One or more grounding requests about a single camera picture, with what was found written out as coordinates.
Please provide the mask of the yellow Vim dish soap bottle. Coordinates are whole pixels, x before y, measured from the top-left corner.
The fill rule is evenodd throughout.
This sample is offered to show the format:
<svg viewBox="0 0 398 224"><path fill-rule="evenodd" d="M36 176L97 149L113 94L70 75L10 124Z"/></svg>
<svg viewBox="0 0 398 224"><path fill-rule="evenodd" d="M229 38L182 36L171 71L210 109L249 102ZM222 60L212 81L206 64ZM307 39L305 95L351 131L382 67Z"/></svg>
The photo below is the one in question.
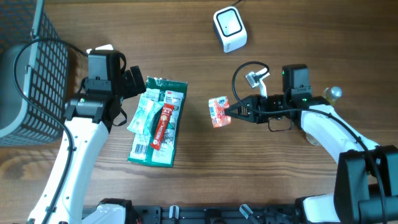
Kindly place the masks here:
<svg viewBox="0 0 398 224"><path fill-rule="evenodd" d="M323 91L323 97L331 104L334 105L338 98L342 97L343 91L339 86L326 88Z"/></svg>

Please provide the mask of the orange Kleenex tissue pack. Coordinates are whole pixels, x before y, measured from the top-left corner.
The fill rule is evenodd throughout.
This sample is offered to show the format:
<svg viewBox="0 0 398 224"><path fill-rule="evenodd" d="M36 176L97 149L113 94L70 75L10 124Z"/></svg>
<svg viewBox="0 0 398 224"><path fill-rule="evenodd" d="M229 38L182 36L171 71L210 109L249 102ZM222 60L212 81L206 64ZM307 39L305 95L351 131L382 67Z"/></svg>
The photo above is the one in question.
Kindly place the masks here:
<svg viewBox="0 0 398 224"><path fill-rule="evenodd" d="M210 116L214 128L227 126L231 123L231 117L225 114L229 108L229 100L227 96L219 96L208 100Z"/></svg>

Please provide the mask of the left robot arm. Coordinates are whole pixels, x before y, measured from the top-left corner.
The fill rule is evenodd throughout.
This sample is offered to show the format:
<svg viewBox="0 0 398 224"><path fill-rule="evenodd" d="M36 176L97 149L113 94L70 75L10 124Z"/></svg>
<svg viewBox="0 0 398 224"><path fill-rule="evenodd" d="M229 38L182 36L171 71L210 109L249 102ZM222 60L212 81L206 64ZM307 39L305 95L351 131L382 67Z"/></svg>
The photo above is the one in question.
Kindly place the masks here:
<svg viewBox="0 0 398 224"><path fill-rule="evenodd" d="M87 217L85 195L98 154L124 114L123 100L144 93L138 66L126 69L126 58L117 50L92 50L88 78L67 103L64 134L57 158L28 223L137 223L139 215L130 200L106 198Z"/></svg>

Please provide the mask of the green lid jar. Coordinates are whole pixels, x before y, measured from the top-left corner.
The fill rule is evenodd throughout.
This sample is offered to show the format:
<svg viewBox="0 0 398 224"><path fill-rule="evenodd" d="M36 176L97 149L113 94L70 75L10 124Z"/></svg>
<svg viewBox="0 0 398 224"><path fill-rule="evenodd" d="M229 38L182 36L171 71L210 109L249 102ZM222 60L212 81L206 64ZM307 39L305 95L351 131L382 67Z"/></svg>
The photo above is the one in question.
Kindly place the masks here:
<svg viewBox="0 0 398 224"><path fill-rule="evenodd" d="M320 146L320 143L311 134L305 133L305 137L310 144Z"/></svg>

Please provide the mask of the red Nescafe sachet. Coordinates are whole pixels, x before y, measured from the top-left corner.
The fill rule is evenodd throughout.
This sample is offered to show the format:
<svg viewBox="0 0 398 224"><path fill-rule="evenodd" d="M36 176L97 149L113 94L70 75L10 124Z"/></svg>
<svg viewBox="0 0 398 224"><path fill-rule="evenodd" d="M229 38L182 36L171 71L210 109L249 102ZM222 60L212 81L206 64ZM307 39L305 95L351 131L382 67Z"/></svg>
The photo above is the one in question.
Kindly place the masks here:
<svg viewBox="0 0 398 224"><path fill-rule="evenodd" d="M162 112L159 118L159 122L157 125L157 129L155 132L155 136L153 141L151 142L150 146L155 149L156 151L159 151L162 145L162 141L164 139L164 134L167 129L167 126L170 121L170 117L172 115L172 111L174 110L174 105L164 103L162 107Z"/></svg>

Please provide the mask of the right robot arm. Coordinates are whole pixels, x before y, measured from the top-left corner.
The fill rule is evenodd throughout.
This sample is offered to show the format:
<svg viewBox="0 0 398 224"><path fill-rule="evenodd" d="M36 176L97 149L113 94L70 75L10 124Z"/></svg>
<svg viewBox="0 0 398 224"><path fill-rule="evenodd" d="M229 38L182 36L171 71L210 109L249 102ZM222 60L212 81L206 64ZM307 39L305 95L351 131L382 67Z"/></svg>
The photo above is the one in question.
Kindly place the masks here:
<svg viewBox="0 0 398 224"><path fill-rule="evenodd" d="M364 137L344 121L329 96L314 96L304 64L282 67L282 93L268 95L263 65L246 80L257 95L238 99L227 116L251 123L288 118L318 142L337 163L331 194L296 199L264 213L265 223L388 223L397 220L397 148Z"/></svg>

